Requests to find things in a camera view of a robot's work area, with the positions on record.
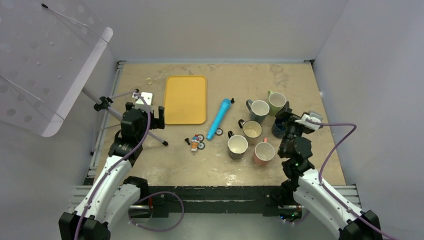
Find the light green mug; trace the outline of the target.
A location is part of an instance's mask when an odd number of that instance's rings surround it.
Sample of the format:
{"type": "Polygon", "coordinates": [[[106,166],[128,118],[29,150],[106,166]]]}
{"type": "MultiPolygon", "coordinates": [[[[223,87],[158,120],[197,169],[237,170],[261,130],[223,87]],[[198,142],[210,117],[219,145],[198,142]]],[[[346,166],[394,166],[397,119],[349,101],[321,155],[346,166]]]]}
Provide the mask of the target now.
{"type": "Polygon", "coordinates": [[[269,90],[267,92],[267,103],[269,106],[269,115],[275,116],[286,104],[286,97],[279,92],[269,90]]]}

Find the cream mug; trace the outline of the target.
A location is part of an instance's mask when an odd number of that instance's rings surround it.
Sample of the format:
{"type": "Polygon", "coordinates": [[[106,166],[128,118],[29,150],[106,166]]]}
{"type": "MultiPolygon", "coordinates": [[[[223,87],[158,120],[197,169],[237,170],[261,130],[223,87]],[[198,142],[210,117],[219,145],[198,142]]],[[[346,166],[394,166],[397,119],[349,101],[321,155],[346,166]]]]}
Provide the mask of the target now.
{"type": "Polygon", "coordinates": [[[259,142],[263,133],[263,128],[260,123],[254,120],[244,121],[240,119],[238,121],[238,126],[249,145],[256,145],[259,142]]]}

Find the pink mug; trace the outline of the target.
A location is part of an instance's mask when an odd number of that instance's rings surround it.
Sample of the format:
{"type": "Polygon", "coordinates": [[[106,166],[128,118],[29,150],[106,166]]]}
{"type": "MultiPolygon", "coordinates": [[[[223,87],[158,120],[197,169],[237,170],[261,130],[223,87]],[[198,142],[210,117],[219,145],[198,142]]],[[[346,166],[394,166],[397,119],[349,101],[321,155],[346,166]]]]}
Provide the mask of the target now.
{"type": "Polygon", "coordinates": [[[256,165],[265,166],[275,157],[275,148],[269,143],[265,137],[259,142],[253,152],[253,161],[256,165]]]}

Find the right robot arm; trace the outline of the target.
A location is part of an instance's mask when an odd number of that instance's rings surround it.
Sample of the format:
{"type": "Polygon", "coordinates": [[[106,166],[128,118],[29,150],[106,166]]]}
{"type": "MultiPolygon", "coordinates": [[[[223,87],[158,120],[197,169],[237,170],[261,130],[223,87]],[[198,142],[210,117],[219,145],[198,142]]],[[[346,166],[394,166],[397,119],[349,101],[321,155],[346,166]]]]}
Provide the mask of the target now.
{"type": "Polygon", "coordinates": [[[296,202],[320,220],[338,240],[381,240],[378,216],[363,211],[331,186],[310,162],[312,142],[303,137],[320,129],[322,116],[314,111],[301,116],[293,113],[286,102],[275,115],[281,121],[284,135],[277,155],[283,159],[287,180],[281,184],[279,200],[296,202]]]}

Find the dark blue mug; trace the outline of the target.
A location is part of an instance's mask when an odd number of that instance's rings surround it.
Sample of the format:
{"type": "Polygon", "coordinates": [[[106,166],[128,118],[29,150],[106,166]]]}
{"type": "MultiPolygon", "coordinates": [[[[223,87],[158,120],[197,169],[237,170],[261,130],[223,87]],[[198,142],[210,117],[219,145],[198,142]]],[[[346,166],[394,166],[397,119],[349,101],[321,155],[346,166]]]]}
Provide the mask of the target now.
{"type": "Polygon", "coordinates": [[[284,123],[287,121],[287,119],[288,115],[285,113],[275,117],[274,123],[271,127],[271,133],[274,137],[278,139],[282,139],[284,137],[286,130],[284,123]]]}

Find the grey mug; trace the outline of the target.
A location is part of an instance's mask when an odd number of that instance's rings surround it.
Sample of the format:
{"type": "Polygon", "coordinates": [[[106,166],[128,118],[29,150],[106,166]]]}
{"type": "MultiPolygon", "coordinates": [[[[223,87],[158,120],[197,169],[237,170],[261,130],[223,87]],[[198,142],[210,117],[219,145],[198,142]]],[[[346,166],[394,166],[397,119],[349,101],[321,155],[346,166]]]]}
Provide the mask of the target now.
{"type": "Polygon", "coordinates": [[[263,100],[246,100],[246,107],[249,110],[249,120],[262,124],[270,112],[270,106],[263,100]]]}

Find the black mug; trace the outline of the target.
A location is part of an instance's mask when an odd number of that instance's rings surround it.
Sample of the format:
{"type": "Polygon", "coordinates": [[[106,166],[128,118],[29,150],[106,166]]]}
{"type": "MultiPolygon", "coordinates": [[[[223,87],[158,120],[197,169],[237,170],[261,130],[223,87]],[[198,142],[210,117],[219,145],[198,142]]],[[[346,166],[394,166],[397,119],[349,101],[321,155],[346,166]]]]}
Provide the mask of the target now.
{"type": "Polygon", "coordinates": [[[234,134],[233,131],[227,133],[227,153],[232,160],[240,160],[243,158],[248,149],[248,141],[242,135],[234,134]]]}

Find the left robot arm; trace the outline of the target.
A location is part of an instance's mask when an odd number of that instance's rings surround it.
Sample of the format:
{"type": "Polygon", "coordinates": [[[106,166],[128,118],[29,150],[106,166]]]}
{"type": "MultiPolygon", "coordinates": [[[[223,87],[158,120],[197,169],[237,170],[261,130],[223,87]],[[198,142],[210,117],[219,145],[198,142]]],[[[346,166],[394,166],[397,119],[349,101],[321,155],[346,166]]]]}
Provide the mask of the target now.
{"type": "Polygon", "coordinates": [[[63,240],[109,240],[112,229],[130,206],[142,205],[149,199],[147,180],[127,174],[150,130],[165,128],[165,109],[160,106],[147,112],[145,106],[131,102],[125,108],[100,175],[81,203],[59,218],[63,240]]]}

